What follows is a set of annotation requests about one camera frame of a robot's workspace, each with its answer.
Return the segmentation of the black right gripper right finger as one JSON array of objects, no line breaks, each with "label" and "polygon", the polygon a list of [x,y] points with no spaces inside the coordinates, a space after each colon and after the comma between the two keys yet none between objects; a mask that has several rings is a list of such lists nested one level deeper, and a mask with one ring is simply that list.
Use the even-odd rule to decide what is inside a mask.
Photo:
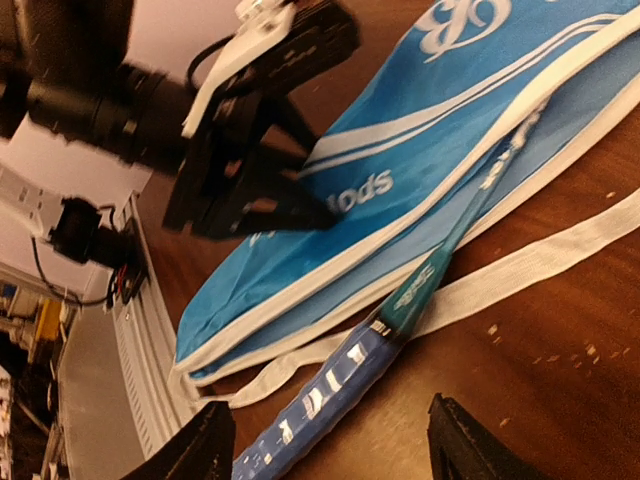
[{"label": "black right gripper right finger", "polygon": [[435,479],[546,479],[517,456],[458,401],[440,393],[429,408],[427,429]]}]

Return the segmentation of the blue racket bag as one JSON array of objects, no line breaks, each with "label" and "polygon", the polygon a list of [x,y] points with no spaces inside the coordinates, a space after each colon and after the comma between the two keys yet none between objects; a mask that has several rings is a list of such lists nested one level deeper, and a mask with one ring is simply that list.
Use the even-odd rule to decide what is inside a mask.
[{"label": "blue racket bag", "polygon": [[476,232],[638,101],[635,1],[435,2],[302,169],[338,223],[247,236],[185,308],[170,388],[197,402],[200,387],[316,339],[393,290],[448,234],[503,139],[540,102]]}]

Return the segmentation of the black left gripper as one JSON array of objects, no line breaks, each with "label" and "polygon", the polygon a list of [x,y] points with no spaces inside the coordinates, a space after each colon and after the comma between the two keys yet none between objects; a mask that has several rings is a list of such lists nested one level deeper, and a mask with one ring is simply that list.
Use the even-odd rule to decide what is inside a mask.
[{"label": "black left gripper", "polygon": [[[191,106],[186,88],[130,65],[88,95],[38,83],[20,71],[1,72],[1,136],[10,139],[24,117],[67,142],[79,142],[178,177],[187,153],[182,122]],[[259,139],[276,126],[309,156],[319,137],[287,95],[263,97]],[[199,234],[213,240],[269,231],[326,230],[338,215],[298,180],[305,158],[280,149],[255,149],[228,160],[205,182],[209,206]]]}]

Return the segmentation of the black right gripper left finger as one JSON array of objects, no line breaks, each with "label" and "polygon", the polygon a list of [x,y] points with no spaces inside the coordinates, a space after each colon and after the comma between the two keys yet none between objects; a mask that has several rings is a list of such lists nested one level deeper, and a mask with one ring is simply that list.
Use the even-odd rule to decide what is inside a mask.
[{"label": "black right gripper left finger", "polygon": [[230,479],[234,442],[235,423],[228,403],[209,402],[122,480]]}]

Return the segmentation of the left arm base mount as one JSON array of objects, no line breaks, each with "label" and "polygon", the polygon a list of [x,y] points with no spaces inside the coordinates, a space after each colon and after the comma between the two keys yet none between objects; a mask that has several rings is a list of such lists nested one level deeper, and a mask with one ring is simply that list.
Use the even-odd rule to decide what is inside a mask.
[{"label": "left arm base mount", "polygon": [[118,229],[102,224],[100,209],[79,197],[62,200],[62,214],[51,230],[53,250],[76,263],[93,262],[115,275],[112,291],[128,304],[148,276],[141,231],[134,218]]}]

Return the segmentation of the blue racket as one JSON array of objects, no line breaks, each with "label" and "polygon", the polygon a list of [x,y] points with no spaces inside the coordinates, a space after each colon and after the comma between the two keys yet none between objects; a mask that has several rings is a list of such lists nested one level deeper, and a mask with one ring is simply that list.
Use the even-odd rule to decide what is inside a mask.
[{"label": "blue racket", "polygon": [[461,240],[547,104],[541,102],[493,152],[492,165],[443,242],[359,323],[318,373],[235,461],[235,479],[279,479],[319,443],[386,372],[414,333]]}]

